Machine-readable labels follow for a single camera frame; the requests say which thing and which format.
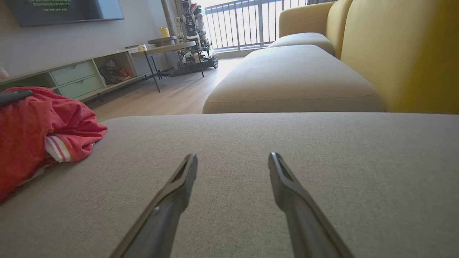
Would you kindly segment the grey balcony railing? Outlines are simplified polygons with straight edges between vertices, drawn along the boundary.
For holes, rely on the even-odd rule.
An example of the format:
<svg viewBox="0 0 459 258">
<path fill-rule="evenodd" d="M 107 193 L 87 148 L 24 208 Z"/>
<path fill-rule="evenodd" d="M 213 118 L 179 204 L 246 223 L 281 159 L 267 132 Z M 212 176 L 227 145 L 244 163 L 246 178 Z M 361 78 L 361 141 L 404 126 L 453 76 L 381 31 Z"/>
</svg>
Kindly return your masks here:
<svg viewBox="0 0 459 258">
<path fill-rule="evenodd" d="M 310 0 L 216 0 L 204 7 L 205 27 L 218 52 L 269 46 L 279 38 L 280 13 Z"/>
</svg>

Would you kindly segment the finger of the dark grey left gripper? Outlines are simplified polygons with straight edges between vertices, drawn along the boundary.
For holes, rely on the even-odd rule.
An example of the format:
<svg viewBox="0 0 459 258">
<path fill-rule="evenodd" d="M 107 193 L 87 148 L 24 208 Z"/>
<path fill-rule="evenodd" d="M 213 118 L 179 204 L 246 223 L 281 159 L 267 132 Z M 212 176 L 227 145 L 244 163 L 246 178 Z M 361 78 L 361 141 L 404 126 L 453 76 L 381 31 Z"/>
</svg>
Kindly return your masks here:
<svg viewBox="0 0 459 258">
<path fill-rule="evenodd" d="M 31 90 L 15 90 L 12 92 L 0 93 L 0 106 L 7 106 L 15 101 L 32 96 Z"/>
</svg>

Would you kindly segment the dark bundle in cabinet shelf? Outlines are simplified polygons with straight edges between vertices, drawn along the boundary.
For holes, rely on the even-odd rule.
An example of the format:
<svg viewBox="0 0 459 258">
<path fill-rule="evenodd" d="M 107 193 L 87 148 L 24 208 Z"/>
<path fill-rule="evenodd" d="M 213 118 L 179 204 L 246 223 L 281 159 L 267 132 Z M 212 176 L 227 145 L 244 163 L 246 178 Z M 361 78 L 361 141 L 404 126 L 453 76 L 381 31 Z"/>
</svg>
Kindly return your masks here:
<svg viewBox="0 0 459 258">
<path fill-rule="evenodd" d="M 98 70 L 107 86 L 122 83 L 132 77 L 128 71 L 118 67 L 113 60 L 109 60 L 105 65 L 98 67 Z"/>
</svg>

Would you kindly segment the round dark top side table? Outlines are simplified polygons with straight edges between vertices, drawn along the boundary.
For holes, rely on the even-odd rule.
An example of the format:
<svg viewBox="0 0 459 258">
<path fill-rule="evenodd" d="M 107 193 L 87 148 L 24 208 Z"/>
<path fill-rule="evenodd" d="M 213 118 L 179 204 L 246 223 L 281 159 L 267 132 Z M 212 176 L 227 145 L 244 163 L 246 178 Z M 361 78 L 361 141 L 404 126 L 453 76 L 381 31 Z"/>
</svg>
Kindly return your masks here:
<svg viewBox="0 0 459 258">
<path fill-rule="evenodd" d="M 176 39 L 177 39 L 177 36 L 153 39 L 153 40 L 149 40 L 148 44 L 152 44 L 155 47 L 168 46 L 168 45 L 176 44 Z"/>
</svg>

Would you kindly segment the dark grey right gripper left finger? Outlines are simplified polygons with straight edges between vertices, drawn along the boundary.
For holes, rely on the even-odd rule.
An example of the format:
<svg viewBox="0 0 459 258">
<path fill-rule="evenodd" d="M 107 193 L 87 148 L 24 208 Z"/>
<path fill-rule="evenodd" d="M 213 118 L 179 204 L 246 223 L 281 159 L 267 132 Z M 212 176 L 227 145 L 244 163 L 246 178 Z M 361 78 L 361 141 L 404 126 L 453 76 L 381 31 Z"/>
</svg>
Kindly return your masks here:
<svg viewBox="0 0 459 258">
<path fill-rule="evenodd" d="M 181 214 L 197 176 L 196 154 L 188 154 L 154 196 L 110 258 L 170 258 Z"/>
</svg>

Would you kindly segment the red garment with white stripe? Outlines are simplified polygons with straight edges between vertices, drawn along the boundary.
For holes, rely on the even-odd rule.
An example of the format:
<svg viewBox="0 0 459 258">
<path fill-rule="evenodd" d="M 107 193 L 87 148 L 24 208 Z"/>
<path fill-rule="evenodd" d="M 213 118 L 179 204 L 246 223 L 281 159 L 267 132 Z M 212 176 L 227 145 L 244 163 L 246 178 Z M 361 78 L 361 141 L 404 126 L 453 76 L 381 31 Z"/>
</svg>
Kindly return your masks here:
<svg viewBox="0 0 459 258">
<path fill-rule="evenodd" d="M 0 108 L 0 203 L 56 163 L 87 158 L 108 128 L 84 103 L 46 87 Z"/>
</svg>

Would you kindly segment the small grey sofa seat cushion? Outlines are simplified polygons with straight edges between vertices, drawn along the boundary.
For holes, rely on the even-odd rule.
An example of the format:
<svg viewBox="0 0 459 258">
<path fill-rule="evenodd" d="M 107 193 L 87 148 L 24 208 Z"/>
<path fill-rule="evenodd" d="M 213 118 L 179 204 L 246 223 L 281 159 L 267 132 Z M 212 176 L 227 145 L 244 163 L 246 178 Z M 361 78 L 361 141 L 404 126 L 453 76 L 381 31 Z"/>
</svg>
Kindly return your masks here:
<svg viewBox="0 0 459 258">
<path fill-rule="evenodd" d="M 336 54 L 334 46 L 325 35 L 313 32 L 286 35 L 280 37 L 279 39 L 271 43 L 268 47 L 272 48 L 296 45 L 315 45 L 333 56 L 335 56 Z"/>
</svg>

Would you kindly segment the wide yellow sofa backrest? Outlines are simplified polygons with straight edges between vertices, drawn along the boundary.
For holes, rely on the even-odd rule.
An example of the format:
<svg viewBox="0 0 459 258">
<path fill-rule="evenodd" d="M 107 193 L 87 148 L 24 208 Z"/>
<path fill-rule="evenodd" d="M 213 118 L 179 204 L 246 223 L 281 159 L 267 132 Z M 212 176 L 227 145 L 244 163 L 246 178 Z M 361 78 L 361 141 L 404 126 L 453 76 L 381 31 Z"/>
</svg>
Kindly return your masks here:
<svg viewBox="0 0 459 258">
<path fill-rule="evenodd" d="M 389 112 L 459 114 L 459 0 L 353 0 L 341 61 Z"/>
</svg>

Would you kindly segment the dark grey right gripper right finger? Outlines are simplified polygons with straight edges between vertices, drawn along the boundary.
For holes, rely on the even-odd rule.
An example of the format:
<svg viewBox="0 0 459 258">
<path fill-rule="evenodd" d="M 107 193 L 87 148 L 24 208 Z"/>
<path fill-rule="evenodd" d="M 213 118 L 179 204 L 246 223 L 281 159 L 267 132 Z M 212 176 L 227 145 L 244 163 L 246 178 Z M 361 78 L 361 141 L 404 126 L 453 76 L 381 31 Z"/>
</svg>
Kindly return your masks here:
<svg viewBox="0 0 459 258">
<path fill-rule="evenodd" d="M 270 153 L 268 167 L 274 200 L 286 216 L 295 258 L 354 258 L 282 156 Z"/>
</svg>

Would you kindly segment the medium grey sofa seat cushion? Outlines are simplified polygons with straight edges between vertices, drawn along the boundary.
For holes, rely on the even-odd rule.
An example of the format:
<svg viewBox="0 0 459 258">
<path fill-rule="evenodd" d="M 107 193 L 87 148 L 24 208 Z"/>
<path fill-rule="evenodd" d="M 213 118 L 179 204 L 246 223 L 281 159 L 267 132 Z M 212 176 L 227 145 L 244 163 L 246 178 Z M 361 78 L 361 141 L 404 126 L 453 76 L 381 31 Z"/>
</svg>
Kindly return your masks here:
<svg viewBox="0 0 459 258">
<path fill-rule="evenodd" d="M 314 45 L 248 54 L 213 89 L 202 113 L 384 112 L 375 88 Z"/>
</svg>

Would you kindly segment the pale green TV cabinet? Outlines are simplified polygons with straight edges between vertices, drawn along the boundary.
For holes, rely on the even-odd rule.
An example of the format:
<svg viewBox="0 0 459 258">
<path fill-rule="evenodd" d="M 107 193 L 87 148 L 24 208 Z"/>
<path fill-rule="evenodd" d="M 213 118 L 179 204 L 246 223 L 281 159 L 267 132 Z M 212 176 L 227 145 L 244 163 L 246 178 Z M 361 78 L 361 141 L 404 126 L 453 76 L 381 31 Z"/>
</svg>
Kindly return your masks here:
<svg viewBox="0 0 459 258">
<path fill-rule="evenodd" d="M 31 75 L 0 82 L 0 93 L 12 87 L 46 87 L 55 93 L 78 101 L 87 101 L 123 86 L 138 83 L 151 78 L 151 72 L 145 57 L 132 57 L 138 49 L 131 48 L 116 51 L 105 56 L 95 57 L 58 68 L 47 69 Z M 107 86 L 98 67 L 113 60 L 118 67 L 131 74 L 131 78 L 122 83 Z M 149 57 L 155 75 L 158 72 L 170 72 L 174 65 L 165 53 Z"/>
</svg>

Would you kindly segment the narrow yellow sofa backrest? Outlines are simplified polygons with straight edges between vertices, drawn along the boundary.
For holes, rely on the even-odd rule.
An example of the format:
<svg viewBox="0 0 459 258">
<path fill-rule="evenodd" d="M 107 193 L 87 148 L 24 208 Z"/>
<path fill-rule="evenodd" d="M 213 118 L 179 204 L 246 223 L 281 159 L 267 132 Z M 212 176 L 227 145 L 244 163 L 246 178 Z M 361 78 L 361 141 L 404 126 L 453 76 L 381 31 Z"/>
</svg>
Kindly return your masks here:
<svg viewBox="0 0 459 258">
<path fill-rule="evenodd" d="M 326 37 L 334 48 L 334 56 L 341 59 L 346 18 L 353 0 L 338 0 L 331 5 L 326 23 Z"/>
</svg>

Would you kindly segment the large grey sofa seat cushion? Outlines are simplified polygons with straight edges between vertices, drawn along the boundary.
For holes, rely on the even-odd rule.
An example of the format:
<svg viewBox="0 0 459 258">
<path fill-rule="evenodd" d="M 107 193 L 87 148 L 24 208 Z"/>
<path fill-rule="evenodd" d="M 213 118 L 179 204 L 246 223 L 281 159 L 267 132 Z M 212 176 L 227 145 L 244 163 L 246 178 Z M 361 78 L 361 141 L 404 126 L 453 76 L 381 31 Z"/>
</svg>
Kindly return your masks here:
<svg viewBox="0 0 459 258">
<path fill-rule="evenodd" d="M 197 178 L 171 257 L 294 257 L 277 152 L 355 258 L 459 258 L 459 115 L 130 116 L 0 205 L 0 258 L 109 258 L 184 157 Z"/>
</svg>

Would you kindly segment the black flat screen television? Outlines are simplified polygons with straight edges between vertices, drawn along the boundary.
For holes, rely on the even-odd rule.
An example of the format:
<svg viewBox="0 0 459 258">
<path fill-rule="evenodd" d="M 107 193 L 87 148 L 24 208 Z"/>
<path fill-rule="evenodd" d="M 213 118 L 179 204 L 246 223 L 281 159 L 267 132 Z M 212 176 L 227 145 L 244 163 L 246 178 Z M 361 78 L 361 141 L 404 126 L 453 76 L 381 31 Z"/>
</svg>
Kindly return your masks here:
<svg viewBox="0 0 459 258">
<path fill-rule="evenodd" d="M 5 0 L 20 27 L 123 20 L 119 0 Z"/>
</svg>

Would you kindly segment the white wheeled background robot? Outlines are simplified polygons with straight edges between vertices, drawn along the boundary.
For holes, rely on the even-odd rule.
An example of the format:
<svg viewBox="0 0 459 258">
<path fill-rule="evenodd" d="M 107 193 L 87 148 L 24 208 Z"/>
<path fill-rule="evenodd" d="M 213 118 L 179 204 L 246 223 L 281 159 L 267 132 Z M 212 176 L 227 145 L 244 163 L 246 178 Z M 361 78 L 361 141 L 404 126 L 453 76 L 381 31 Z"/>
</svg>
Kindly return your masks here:
<svg viewBox="0 0 459 258">
<path fill-rule="evenodd" d="M 181 17 L 175 22 L 180 25 L 179 39 L 182 43 L 194 42 L 195 45 L 178 50 L 180 61 L 177 67 L 180 72 L 219 66 L 213 44 L 208 39 L 204 26 L 201 6 L 190 0 L 181 1 Z"/>
</svg>

